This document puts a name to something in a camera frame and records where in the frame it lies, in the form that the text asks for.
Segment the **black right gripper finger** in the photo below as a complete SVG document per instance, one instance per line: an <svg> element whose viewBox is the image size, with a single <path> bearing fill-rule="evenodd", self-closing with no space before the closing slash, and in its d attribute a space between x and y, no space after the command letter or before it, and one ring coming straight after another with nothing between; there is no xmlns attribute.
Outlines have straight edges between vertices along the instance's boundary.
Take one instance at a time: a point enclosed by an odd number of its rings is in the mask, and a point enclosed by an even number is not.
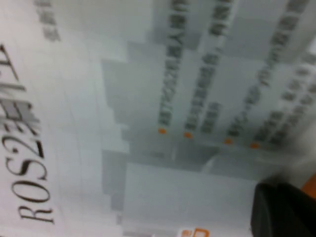
<svg viewBox="0 0 316 237"><path fill-rule="evenodd" d="M288 183L260 183L255 187L250 228L254 237L314 237L316 200Z"/></svg>

